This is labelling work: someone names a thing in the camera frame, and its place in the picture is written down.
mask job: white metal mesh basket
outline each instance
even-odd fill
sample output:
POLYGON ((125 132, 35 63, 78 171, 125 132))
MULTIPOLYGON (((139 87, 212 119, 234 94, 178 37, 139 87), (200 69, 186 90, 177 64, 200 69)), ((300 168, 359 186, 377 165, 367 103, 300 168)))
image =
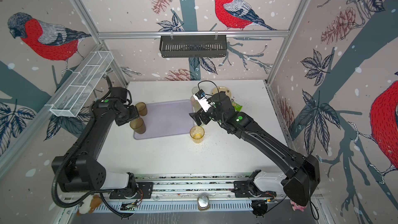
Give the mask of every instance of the white metal mesh basket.
POLYGON ((112 61, 111 52, 94 52, 50 111, 56 116, 76 117, 112 61))

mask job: brown plastic cup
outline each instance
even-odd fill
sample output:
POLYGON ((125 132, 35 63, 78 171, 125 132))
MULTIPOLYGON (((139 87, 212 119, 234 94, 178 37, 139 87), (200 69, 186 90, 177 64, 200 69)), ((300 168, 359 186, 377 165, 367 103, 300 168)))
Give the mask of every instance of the brown plastic cup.
POLYGON ((205 130, 202 127, 194 126, 189 131, 189 134, 191 135, 191 138, 193 139, 193 141, 195 143, 199 144, 203 141, 203 136, 205 135, 205 130))
POLYGON ((147 130, 144 120, 142 118, 136 118, 132 120, 130 122, 130 127, 138 134, 143 134, 147 130))
POLYGON ((140 116, 145 116, 148 113, 147 110, 147 105, 144 102, 138 102, 137 104, 135 104, 135 106, 137 107, 138 113, 140 114, 140 116))

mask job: black hanging basket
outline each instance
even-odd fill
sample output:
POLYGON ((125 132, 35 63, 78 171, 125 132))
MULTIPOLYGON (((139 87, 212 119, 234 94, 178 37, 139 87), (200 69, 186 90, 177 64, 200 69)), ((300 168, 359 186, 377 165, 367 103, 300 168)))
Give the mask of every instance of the black hanging basket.
POLYGON ((162 36, 160 38, 162 57, 224 57, 226 56, 226 35, 162 36))

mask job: white table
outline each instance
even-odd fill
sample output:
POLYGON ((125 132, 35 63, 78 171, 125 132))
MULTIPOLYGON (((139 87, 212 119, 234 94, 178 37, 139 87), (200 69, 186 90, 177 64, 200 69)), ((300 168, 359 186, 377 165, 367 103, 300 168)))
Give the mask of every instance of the white table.
MULTIPOLYGON (((242 112, 251 116, 266 132, 286 144, 262 80, 214 81, 232 92, 242 112)), ((197 81, 180 82, 130 82, 132 102, 164 102, 190 99, 197 81)), ((200 84, 211 93, 214 85, 200 84)), ((118 127, 114 122, 109 130, 98 162, 107 171, 134 174, 237 174, 256 169, 280 172, 268 157, 254 146, 235 135, 227 134, 214 121, 204 125, 203 142, 195 144, 189 134, 136 140, 128 124, 118 127)))

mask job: pink toy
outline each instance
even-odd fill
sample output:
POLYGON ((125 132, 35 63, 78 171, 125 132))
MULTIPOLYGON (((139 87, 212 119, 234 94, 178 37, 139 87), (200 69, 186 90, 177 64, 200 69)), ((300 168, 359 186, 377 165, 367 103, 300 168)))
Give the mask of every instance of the pink toy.
POLYGON ((304 212, 304 208, 306 208, 307 206, 303 207, 300 205, 297 205, 294 201, 290 200, 290 204, 293 205, 293 211, 296 211, 296 209, 301 210, 301 212, 304 212))

